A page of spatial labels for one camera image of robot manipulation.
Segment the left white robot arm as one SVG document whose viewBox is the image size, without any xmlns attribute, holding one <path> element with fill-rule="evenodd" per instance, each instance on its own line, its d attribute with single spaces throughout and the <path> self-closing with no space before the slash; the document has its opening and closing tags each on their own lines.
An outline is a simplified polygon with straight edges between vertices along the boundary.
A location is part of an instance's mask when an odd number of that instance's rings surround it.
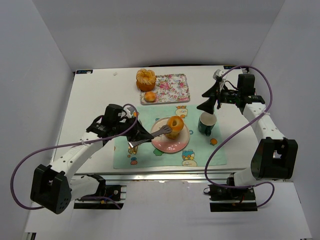
<svg viewBox="0 0 320 240">
<path fill-rule="evenodd" d="M 145 140 L 153 136 L 138 120 L 138 111 L 132 104 L 109 104 L 103 115 L 96 117 L 76 143 L 59 159 L 34 171 L 30 199 L 55 214 L 62 213 L 76 199 L 105 200 L 106 181 L 91 173 L 76 176 L 79 168 L 110 140 L 126 137 L 128 142 Z"/>
</svg>

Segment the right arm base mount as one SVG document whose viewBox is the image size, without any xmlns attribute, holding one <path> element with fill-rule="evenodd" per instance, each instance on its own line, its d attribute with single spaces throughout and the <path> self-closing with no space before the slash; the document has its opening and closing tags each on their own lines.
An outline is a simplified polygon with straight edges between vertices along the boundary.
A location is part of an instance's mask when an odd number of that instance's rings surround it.
<svg viewBox="0 0 320 240">
<path fill-rule="evenodd" d="M 222 188 L 209 185 L 210 211 L 212 213 L 256 212 L 258 210 L 253 189 Z"/>
</svg>

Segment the brown bread slice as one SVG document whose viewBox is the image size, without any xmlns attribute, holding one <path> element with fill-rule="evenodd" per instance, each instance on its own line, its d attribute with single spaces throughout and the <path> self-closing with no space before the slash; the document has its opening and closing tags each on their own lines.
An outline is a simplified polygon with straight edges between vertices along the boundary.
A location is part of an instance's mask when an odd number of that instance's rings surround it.
<svg viewBox="0 0 320 240">
<path fill-rule="evenodd" d="M 171 133 L 165 134 L 165 136 L 170 140 L 175 140 L 180 136 L 180 133 L 179 132 L 171 132 Z"/>
</svg>

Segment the glazed ring donut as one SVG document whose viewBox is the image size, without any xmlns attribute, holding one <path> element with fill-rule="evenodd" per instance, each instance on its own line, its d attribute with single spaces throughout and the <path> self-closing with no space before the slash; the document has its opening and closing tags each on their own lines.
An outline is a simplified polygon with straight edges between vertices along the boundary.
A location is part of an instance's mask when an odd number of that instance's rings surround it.
<svg viewBox="0 0 320 240">
<path fill-rule="evenodd" d="M 166 123 L 173 133 L 179 133 L 184 128 L 184 121 L 180 116 L 172 116 L 167 120 Z"/>
</svg>

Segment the silver metal tongs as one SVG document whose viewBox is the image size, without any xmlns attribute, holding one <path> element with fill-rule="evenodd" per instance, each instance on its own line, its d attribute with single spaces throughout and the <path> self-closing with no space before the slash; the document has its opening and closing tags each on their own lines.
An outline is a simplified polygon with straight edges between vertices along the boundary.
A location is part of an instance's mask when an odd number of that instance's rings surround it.
<svg viewBox="0 0 320 240">
<path fill-rule="evenodd" d="M 161 135 L 165 135 L 165 134 L 169 134 L 172 132 L 172 128 L 169 127 L 168 125 L 163 125 L 159 130 L 152 132 L 151 135 L 153 138 L 161 136 Z M 139 140 L 139 141 L 131 141 L 128 143 L 128 145 L 131 148 L 137 147 L 138 145 L 141 145 L 143 143 L 148 143 L 151 142 L 151 139 L 144 139 L 144 140 Z"/>
</svg>

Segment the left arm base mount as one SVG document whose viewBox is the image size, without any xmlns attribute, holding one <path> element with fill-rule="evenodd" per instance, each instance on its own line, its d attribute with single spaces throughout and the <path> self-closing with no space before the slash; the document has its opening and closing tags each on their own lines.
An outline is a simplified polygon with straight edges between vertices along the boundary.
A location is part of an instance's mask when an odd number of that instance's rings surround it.
<svg viewBox="0 0 320 240">
<path fill-rule="evenodd" d="M 73 208 L 78 210 L 121 210 L 126 195 L 126 185 L 106 185 L 102 193 L 75 200 Z"/>
</svg>

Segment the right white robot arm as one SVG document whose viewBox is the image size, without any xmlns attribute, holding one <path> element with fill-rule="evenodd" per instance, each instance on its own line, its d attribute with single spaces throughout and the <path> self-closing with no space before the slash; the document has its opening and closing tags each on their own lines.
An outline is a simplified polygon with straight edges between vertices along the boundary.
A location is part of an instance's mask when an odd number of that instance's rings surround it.
<svg viewBox="0 0 320 240">
<path fill-rule="evenodd" d="M 255 94 L 255 76 L 239 74 L 234 90 L 225 86 L 226 74 L 217 70 L 214 85 L 202 94 L 207 100 L 198 110 L 214 114 L 222 104 L 235 105 L 248 123 L 258 141 L 250 167 L 235 172 L 227 180 L 231 188 L 244 189 L 259 185 L 263 180 L 286 180 L 293 175 L 298 143 L 286 138 L 276 127 L 264 99 Z"/>
</svg>

